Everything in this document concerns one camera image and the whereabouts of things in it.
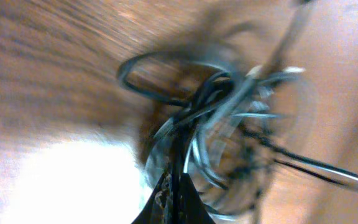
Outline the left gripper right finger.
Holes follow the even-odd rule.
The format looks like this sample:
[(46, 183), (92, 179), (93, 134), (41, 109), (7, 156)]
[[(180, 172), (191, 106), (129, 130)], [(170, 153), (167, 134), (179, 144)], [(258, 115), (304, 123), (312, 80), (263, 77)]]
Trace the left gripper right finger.
[(215, 224), (206, 211), (195, 186), (188, 174), (180, 177), (178, 191), (179, 224)]

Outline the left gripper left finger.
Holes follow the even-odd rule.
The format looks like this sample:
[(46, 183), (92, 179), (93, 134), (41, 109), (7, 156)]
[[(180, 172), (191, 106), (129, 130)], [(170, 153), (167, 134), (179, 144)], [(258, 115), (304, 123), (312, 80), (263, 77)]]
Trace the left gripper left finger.
[(145, 207), (132, 224), (172, 223), (172, 176), (168, 172), (161, 175)]

